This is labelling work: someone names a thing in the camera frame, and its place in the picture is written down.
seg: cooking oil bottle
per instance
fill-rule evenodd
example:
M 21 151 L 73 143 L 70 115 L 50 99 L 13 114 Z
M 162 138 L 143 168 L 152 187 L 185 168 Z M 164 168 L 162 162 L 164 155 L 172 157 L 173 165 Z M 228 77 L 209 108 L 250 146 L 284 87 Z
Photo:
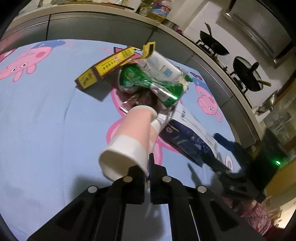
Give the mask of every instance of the cooking oil bottle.
M 139 14 L 147 17 L 147 14 L 151 11 L 153 6 L 153 0 L 142 0 L 140 4 Z
M 171 9 L 172 0 L 156 0 L 152 4 L 152 9 L 147 14 L 147 17 L 161 23 L 165 20 Z

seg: snack wrapper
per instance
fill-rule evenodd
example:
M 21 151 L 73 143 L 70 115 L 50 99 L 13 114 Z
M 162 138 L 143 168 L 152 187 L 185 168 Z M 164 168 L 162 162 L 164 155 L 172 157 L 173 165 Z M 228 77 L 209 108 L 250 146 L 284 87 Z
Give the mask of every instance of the snack wrapper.
M 155 108 L 157 105 L 157 97 L 151 90 L 144 88 L 134 93 L 127 101 L 123 102 L 119 109 L 124 113 L 128 113 L 131 108 L 138 105 L 146 105 Z
M 178 82 L 160 81 L 140 70 L 137 64 L 126 64 L 119 74 L 119 89 L 134 93 L 140 87 L 149 88 L 166 107 L 172 107 L 183 95 L 183 85 Z

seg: black pan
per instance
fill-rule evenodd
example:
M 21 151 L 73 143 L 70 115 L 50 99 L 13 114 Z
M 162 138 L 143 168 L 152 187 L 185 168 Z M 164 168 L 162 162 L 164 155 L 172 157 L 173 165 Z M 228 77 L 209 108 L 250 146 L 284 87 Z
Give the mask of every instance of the black pan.
M 228 50 L 220 44 L 216 39 L 212 37 L 212 30 L 211 27 L 205 23 L 207 26 L 207 29 L 209 30 L 210 34 L 207 34 L 204 31 L 200 31 L 200 40 L 207 45 L 211 50 L 213 50 L 214 53 L 218 55 L 227 55 L 229 54 Z
M 244 83 L 246 90 L 256 92 L 263 89 L 263 84 L 258 82 L 258 80 L 261 80 L 260 75 L 256 71 L 258 66 L 258 62 L 251 65 L 244 58 L 235 57 L 233 61 L 233 70 L 240 81 Z

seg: blue package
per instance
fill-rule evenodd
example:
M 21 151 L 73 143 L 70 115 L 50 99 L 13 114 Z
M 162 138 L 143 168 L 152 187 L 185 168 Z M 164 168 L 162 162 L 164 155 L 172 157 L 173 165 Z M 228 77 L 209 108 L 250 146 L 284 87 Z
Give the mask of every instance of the blue package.
M 203 165 L 201 153 L 210 153 L 217 157 L 217 141 L 181 103 L 178 103 L 172 119 L 160 134 L 189 155 L 199 166 Z

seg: plastic bottle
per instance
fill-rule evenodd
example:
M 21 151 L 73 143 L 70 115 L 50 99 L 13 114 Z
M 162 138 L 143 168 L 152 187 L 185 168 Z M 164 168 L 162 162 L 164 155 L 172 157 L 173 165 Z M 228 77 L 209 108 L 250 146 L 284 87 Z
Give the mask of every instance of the plastic bottle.
M 171 9 L 172 9 L 172 0 L 156 1 L 153 3 L 152 9 L 147 14 L 147 17 L 161 23 L 165 20 L 165 18 L 167 17 Z
M 172 107 L 183 95 L 181 83 L 153 79 L 137 64 L 125 64 L 119 75 L 119 89 L 132 93 L 129 90 L 136 91 L 135 87 L 151 89 L 166 108 Z
M 153 0 L 142 0 L 140 4 L 139 14 L 147 17 L 147 14 L 151 11 L 153 5 Z

